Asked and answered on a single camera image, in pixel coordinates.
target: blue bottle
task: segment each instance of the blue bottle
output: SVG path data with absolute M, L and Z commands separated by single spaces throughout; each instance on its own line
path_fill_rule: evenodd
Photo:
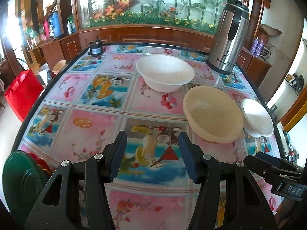
M 254 41 L 253 41 L 253 45 L 252 45 L 251 50 L 250 50 L 251 53 L 254 53 L 254 52 L 255 52 L 258 43 L 259 43 L 259 39 L 258 39 L 258 37 L 257 37 L 257 38 L 255 38 Z
M 263 48 L 263 40 L 261 40 L 261 41 L 258 43 L 257 47 L 256 47 L 256 50 L 255 50 L 255 53 L 254 53 L 254 55 L 255 55 L 256 57 L 259 56 L 259 54 L 260 54 L 262 48 Z
M 61 34 L 61 27 L 59 25 L 59 15 L 57 12 L 54 12 L 51 16 L 51 26 L 53 29 L 54 37 L 57 37 Z

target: stainless steel thermos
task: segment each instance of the stainless steel thermos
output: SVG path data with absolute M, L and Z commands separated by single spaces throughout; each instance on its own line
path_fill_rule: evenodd
M 207 64 L 221 74 L 231 74 L 248 30 L 248 7 L 238 0 L 228 0 L 219 20 Z

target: black table edge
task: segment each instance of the black table edge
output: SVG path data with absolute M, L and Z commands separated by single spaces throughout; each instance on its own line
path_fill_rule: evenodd
M 139 42 L 128 42 L 128 43 L 123 43 L 123 42 L 114 42 L 114 43 L 103 43 L 103 46 L 113 46 L 113 45 L 134 45 L 134 46 L 148 46 L 148 47 L 165 47 L 165 48 L 173 48 L 173 49 L 178 49 L 178 50 L 183 50 L 183 51 L 191 51 L 191 52 L 195 52 L 195 53 L 199 53 L 199 54 L 203 54 L 203 55 L 208 55 L 208 53 L 205 53 L 203 51 L 199 51 L 199 50 L 195 50 L 195 49 L 191 49 L 191 48 L 187 48 L 187 47 L 177 47 L 177 46 L 172 46 L 172 45 L 166 45 L 166 44 L 157 44 L 157 43 L 139 43 Z M 33 117 L 33 115 L 35 114 L 35 112 L 37 111 L 37 109 L 39 108 L 39 106 L 41 105 L 42 101 L 44 100 L 44 98 L 46 97 L 46 95 L 49 93 L 49 91 L 53 88 L 54 84 L 62 77 L 62 75 L 82 56 L 84 55 L 89 48 L 86 48 L 85 50 L 83 50 L 80 54 L 78 54 L 73 60 L 71 60 L 67 66 L 59 73 L 57 74 L 53 80 L 51 80 L 51 82 L 48 84 L 48 86 L 46 87 L 45 91 L 38 97 L 38 99 L 35 101 L 33 107 L 31 108 L 29 114 L 27 115 L 27 117 L 24 119 L 18 134 L 16 136 L 16 139 L 14 141 L 11 153 L 16 151 L 18 149 L 18 146 L 20 145 L 20 142 L 22 141 L 22 137 L 28 127 L 28 124 L 31 120 L 31 118 Z M 267 110 L 267 112 L 269 113 L 271 119 L 273 120 L 273 125 L 274 125 L 274 135 L 276 138 L 276 142 L 278 145 L 278 149 L 279 149 L 279 153 L 280 153 L 280 157 L 283 159 L 286 159 L 286 154 L 285 154 L 285 150 L 284 147 L 282 145 L 281 142 L 281 137 L 279 135 L 279 131 L 277 129 L 277 125 L 275 120 L 272 117 L 272 114 L 270 113 L 270 110 L 263 98 L 263 96 L 260 94 L 260 92 L 258 91 L 257 87 L 255 86 L 255 84 L 253 83 L 253 81 L 246 75 L 245 71 L 242 70 L 242 68 L 237 65 L 240 69 L 240 71 L 243 73 L 243 75 L 245 76 L 246 80 L 249 82 L 249 84 L 251 85 L 252 89 L 254 90 L 256 96 L 258 97 L 261 105 Z

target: red container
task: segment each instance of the red container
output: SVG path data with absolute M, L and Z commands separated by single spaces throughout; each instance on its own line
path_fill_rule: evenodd
M 47 37 L 47 39 L 49 39 L 50 38 L 50 33 L 49 33 L 49 24 L 48 24 L 47 19 L 45 19 L 43 25 L 44 25 L 44 29 L 45 29 L 45 36 Z
M 4 97 L 21 122 L 44 88 L 31 69 L 21 72 L 12 82 Z

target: patterned tablecloth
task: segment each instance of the patterned tablecloth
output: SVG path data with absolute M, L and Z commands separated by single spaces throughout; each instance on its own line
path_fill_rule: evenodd
M 212 144 L 195 135 L 188 125 L 182 100 L 194 86 L 214 86 L 238 105 L 243 98 L 258 100 L 238 67 L 226 76 L 211 70 L 205 64 L 206 55 L 195 52 L 124 45 L 104 49 L 99 58 L 87 53 L 80 56 L 60 77 L 31 118 L 18 149 L 34 151 L 55 169 L 62 160 L 87 160 L 124 130 L 128 145 L 119 174 L 106 185 L 118 229 L 187 229 L 200 186 L 188 178 L 177 145 L 181 131 L 186 131 L 204 153 L 222 162 L 242 161 L 257 151 L 280 157 L 274 135 L 254 139 L 246 134 L 229 144 Z M 193 81 L 171 94 L 150 89 L 135 63 L 156 53 L 188 62 L 195 71 Z M 275 211 L 281 197 L 271 194 L 271 186 L 263 178 L 255 178 Z M 225 192 L 222 183 L 217 226 L 223 222 Z M 85 204 L 80 198 L 86 226 Z

